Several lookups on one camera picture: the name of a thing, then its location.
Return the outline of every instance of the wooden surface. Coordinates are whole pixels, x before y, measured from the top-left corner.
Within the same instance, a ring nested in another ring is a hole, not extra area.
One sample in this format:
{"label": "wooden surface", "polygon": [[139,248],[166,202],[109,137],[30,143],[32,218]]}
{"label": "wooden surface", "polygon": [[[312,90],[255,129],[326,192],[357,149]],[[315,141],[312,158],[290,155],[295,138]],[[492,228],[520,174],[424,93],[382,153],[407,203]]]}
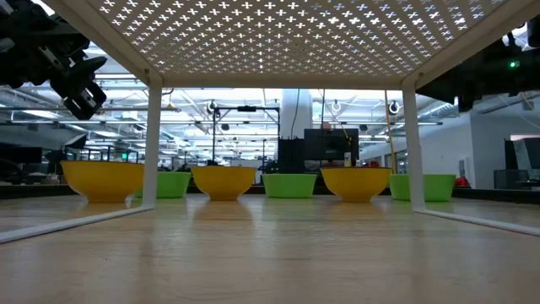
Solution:
{"label": "wooden surface", "polygon": [[86,204],[84,197],[61,196],[0,200],[0,232],[138,207],[133,204]]}
{"label": "wooden surface", "polygon": [[451,203],[427,203],[426,208],[478,217],[484,220],[540,227],[540,205],[537,204],[512,204],[453,198]]}
{"label": "wooden surface", "polygon": [[0,303],[538,303],[540,238],[341,204],[203,195],[0,246]]}

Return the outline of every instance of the red object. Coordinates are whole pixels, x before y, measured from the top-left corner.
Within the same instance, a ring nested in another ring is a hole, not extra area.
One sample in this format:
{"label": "red object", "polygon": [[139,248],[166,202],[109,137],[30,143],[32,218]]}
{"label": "red object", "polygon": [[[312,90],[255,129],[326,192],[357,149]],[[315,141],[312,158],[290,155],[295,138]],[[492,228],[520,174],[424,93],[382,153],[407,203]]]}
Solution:
{"label": "red object", "polygon": [[381,166],[379,166],[379,162],[377,161],[370,161],[363,165],[362,168],[381,168]]}
{"label": "red object", "polygon": [[458,177],[456,178],[454,187],[471,187],[471,185],[469,184],[469,181],[465,177]]}

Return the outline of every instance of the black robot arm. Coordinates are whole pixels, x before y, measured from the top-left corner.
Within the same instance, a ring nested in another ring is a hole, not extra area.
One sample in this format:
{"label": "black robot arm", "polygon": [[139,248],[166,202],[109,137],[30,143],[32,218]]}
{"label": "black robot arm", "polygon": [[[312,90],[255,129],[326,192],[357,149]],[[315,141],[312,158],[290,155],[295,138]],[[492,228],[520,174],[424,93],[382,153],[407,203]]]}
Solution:
{"label": "black robot arm", "polygon": [[0,84],[13,89],[49,80],[64,106],[90,119],[106,100],[94,82],[105,57],[87,59],[89,40],[58,15],[30,0],[0,0]]}

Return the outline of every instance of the column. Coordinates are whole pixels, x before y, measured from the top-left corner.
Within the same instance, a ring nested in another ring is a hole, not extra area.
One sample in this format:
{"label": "column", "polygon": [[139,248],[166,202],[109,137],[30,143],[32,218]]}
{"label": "column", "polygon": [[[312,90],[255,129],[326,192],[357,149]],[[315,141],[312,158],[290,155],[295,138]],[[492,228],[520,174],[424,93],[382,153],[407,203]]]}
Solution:
{"label": "column", "polygon": [[148,125],[144,149],[143,206],[155,206],[158,183],[159,120],[161,119],[161,83],[151,82],[148,93]]}
{"label": "column", "polygon": [[[298,101],[298,111],[296,110],[296,101]],[[279,136],[283,139],[304,138],[304,129],[313,128],[313,101],[310,91],[300,89],[299,95],[298,89],[284,89],[280,114],[281,130]]]}
{"label": "column", "polygon": [[416,108],[414,84],[404,85],[403,110],[405,112],[405,132],[407,134],[408,176],[411,205],[414,210],[425,209],[424,172],[422,169],[422,149],[420,148],[419,118]]}

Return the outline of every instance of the computer screen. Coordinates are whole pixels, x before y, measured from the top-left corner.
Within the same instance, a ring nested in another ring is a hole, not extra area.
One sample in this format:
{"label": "computer screen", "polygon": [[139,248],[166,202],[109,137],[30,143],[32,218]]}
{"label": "computer screen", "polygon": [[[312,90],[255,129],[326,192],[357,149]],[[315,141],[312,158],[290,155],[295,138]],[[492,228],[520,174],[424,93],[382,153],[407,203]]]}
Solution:
{"label": "computer screen", "polygon": [[351,152],[353,160],[359,158],[358,136],[356,128],[346,129],[306,129],[304,130],[306,160],[344,160],[345,152]]}
{"label": "computer screen", "polygon": [[0,149],[0,158],[10,160],[16,164],[40,164],[42,157],[42,148],[3,146]]}

